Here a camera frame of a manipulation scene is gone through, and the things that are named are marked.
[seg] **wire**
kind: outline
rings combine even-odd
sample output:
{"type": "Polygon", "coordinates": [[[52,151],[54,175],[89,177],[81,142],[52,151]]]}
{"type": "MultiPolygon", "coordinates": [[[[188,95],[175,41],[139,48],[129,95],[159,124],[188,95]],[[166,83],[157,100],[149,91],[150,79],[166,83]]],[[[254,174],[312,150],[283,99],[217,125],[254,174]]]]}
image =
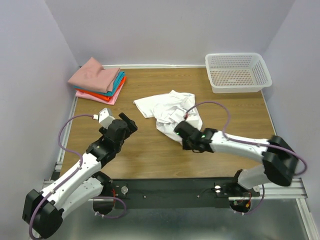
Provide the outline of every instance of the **wire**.
{"type": "MultiPolygon", "coordinates": [[[[251,201],[251,198],[252,198],[252,194],[250,191],[247,192],[249,195],[250,195],[250,198],[249,198],[249,202],[251,201]]],[[[244,196],[239,202],[237,202],[237,204],[240,204],[244,201],[244,199],[246,198],[246,196],[244,196]]]]}
{"type": "Polygon", "coordinates": [[[208,188],[206,188],[206,189],[204,189],[204,190],[202,190],[202,192],[200,192],[198,195],[199,196],[201,196],[202,194],[204,194],[206,191],[208,191],[208,190],[211,190],[213,193],[214,193],[214,191],[215,191],[215,189],[214,188],[212,188],[212,187],[208,187],[208,188]]]}
{"type": "Polygon", "coordinates": [[[203,102],[200,102],[200,103],[197,103],[196,105],[194,105],[193,107],[189,108],[186,113],[185,113],[185,117],[184,119],[186,120],[187,117],[188,117],[188,112],[190,112],[192,109],[196,108],[197,106],[201,105],[201,104],[216,104],[216,105],[219,105],[220,107],[222,107],[226,113],[227,113],[227,120],[226,120],[226,123],[224,124],[223,126],[223,129],[222,129],[222,135],[225,137],[225,139],[229,140],[229,141],[233,141],[233,142],[236,142],[236,143],[240,143],[240,144],[249,144],[249,145],[254,145],[254,146],[258,146],[258,147],[266,147],[266,148],[272,148],[272,149],[278,149],[278,150],[281,150],[281,151],[284,151],[288,154],[291,154],[293,156],[295,156],[297,159],[299,159],[303,165],[304,165],[304,168],[302,171],[300,172],[297,172],[295,173],[294,175],[295,176],[298,176],[298,175],[301,175],[301,174],[304,174],[307,169],[308,169],[308,164],[307,162],[298,154],[296,154],[294,151],[291,151],[289,149],[286,149],[282,146],[276,146],[276,145],[272,145],[272,144],[264,144],[264,143],[257,143],[257,142],[251,142],[251,141],[244,141],[244,140],[238,140],[238,139],[235,139],[235,138],[231,138],[231,137],[228,137],[228,135],[226,134],[226,129],[227,129],[227,126],[229,125],[229,122],[230,122],[230,119],[231,119],[231,114],[228,110],[227,107],[225,107],[223,104],[221,104],[220,102],[217,102],[217,101],[203,101],[203,102]]]}
{"type": "MultiPolygon", "coordinates": [[[[112,189],[111,192],[113,193],[113,197],[115,198],[116,197],[116,191],[114,189],[112,189]]],[[[115,205],[116,205],[116,200],[113,199],[113,207],[115,207],[115,205]]]]}
{"type": "Polygon", "coordinates": [[[113,200],[116,200],[116,201],[119,201],[122,205],[123,205],[123,211],[121,214],[117,215],[117,216],[108,216],[108,215],[104,215],[104,214],[101,214],[100,212],[95,212],[95,215],[96,216],[100,216],[104,219],[118,219],[118,218],[121,218],[123,215],[126,214],[127,212],[127,205],[125,204],[125,202],[123,200],[121,200],[120,198],[117,198],[117,197],[113,197],[113,196],[96,196],[93,198],[94,200],[95,199],[113,199],[113,200]]]}
{"type": "Polygon", "coordinates": [[[251,194],[251,192],[249,192],[249,194],[250,194],[250,198],[249,198],[248,203],[245,205],[246,207],[250,207],[251,206],[252,194],[251,194]]]}
{"type": "Polygon", "coordinates": [[[76,168],[76,170],[74,170],[73,173],[71,173],[65,180],[63,180],[61,183],[59,183],[56,187],[53,188],[52,192],[49,192],[41,201],[40,203],[35,207],[34,211],[33,211],[33,214],[31,215],[31,218],[30,218],[30,223],[29,223],[29,235],[30,235],[30,238],[32,240],[40,240],[42,239],[42,237],[35,237],[33,232],[32,232],[32,227],[33,227],[33,224],[34,224],[34,221],[35,221],[35,218],[36,218],[36,215],[39,211],[39,209],[41,208],[42,204],[54,193],[56,192],[63,184],[65,184],[70,178],[72,178],[80,169],[80,167],[82,166],[83,164],[83,157],[80,153],[76,152],[76,151],[73,151],[73,150],[70,150],[68,148],[65,148],[62,144],[61,144],[61,134],[63,132],[63,130],[65,129],[65,127],[67,126],[67,124],[72,121],[73,119],[75,118],[79,118],[79,117],[91,117],[93,118],[94,116],[93,115],[90,115],[90,114],[81,114],[81,115],[77,115],[77,116],[73,116],[71,117],[64,125],[63,127],[61,128],[61,130],[59,131],[59,134],[58,134],[58,145],[60,148],[62,148],[63,150],[65,150],[66,152],[69,152],[69,153],[73,153],[73,154],[76,154],[79,156],[80,158],[80,164],[79,164],[79,167],[76,168]]]}
{"type": "Polygon", "coordinates": [[[256,210],[258,210],[258,208],[261,207],[261,204],[265,199],[265,195],[266,195],[265,186],[262,184],[262,196],[261,196],[261,199],[260,199],[258,205],[254,209],[252,209],[252,210],[250,210],[248,212],[236,212],[236,213],[239,213],[239,214],[242,214],[242,215],[248,215],[248,214],[254,213],[256,210]]]}

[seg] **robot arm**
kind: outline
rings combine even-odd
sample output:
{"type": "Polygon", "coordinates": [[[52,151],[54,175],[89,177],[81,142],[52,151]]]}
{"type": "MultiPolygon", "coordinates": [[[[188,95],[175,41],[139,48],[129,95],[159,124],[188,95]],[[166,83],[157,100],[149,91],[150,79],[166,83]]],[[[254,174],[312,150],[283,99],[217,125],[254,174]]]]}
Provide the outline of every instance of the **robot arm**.
{"type": "Polygon", "coordinates": [[[230,153],[247,157],[262,165],[251,169],[239,170],[235,176],[235,182],[245,190],[266,183],[275,183],[280,186],[290,186],[298,164],[298,159],[282,150],[261,145],[276,145],[285,149],[292,149],[279,136],[271,139],[251,139],[239,136],[228,137],[236,140],[256,143],[256,145],[239,143],[225,138],[221,131],[206,128],[203,132],[194,128],[186,121],[180,122],[174,131],[182,138],[182,147],[185,150],[203,152],[230,153]]]}
{"type": "Polygon", "coordinates": [[[96,119],[102,125],[99,129],[102,136],[90,144],[83,154],[82,165],[79,160],[51,185],[40,192],[33,189],[27,194],[22,219],[28,224],[35,208],[48,194],[51,194],[36,213],[32,225],[43,238],[49,238],[54,234],[69,213],[87,200],[99,196],[109,187],[110,179],[106,179],[107,176],[99,171],[115,158],[125,139],[138,129],[135,122],[124,113],[119,116],[121,119],[115,119],[107,108],[100,111],[96,119]],[[61,183],[63,185],[55,191],[54,188],[61,183]]]}

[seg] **crumpled white shirt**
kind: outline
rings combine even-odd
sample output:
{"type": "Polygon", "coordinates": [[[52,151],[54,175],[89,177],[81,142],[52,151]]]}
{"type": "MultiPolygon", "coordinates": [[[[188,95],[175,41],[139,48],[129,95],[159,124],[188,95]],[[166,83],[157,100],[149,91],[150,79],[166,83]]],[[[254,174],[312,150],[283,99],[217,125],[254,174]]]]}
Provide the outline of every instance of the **crumpled white shirt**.
{"type": "MultiPolygon", "coordinates": [[[[145,118],[156,118],[156,129],[182,144],[182,138],[174,132],[174,129],[184,120],[186,111],[195,105],[194,94],[172,90],[166,94],[144,97],[133,103],[145,118]]],[[[186,121],[198,130],[203,124],[196,107],[188,113],[186,121]]]]}

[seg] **lavender wall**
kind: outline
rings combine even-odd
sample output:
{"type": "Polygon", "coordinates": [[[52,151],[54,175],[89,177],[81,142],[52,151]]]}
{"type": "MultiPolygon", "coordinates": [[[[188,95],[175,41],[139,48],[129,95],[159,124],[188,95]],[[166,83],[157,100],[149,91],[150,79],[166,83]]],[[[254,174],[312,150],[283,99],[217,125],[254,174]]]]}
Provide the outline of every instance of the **lavender wall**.
{"type": "Polygon", "coordinates": [[[78,65],[42,0],[1,1],[0,46],[0,239],[21,240],[25,196],[52,173],[78,65]]]}
{"type": "Polygon", "coordinates": [[[273,85],[264,91],[275,129],[309,164],[303,176],[320,229],[320,1],[296,0],[263,55],[273,85]]]}
{"type": "Polygon", "coordinates": [[[264,53],[294,0],[45,0],[79,65],[201,64],[264,53]]]}

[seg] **wooden table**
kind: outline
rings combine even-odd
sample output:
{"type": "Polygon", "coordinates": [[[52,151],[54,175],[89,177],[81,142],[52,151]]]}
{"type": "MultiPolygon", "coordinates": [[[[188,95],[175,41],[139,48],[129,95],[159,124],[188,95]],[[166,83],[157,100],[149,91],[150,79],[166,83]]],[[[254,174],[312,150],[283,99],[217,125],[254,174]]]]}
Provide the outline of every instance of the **wooden table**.
{"type": "MultiPolygon", "coordinates": [[[[248,169],[258,163],[226,153],[193,153],[156,129],[155,118],[144,118],[134,100],[157,94],[188,92],[195,94],[196,102],[218,101],[231,113],[227,133],[248,138],[270,138],[274,134],[271,120],[261,92],[214,94],[205,68],[126,69],[127,81],[114,106],[79,98],[74,115],[98,114],[105,107],[116,117],[124,112],[135,121],[138,131],[130,136],[114,160],[102,172],[111,178],[183,178],[229,177],[239,169],[248,169]]],[[[213,104],[198,107],[203,127],[221,130],[227,120],[224,109],[213,104]]],[[[84,153],[88,145],[101,134],[100,125],[88,117],[72,123],[67,147],[84,153]]],[[[61,174],[78,161],[66,152],[61,174]]]]}

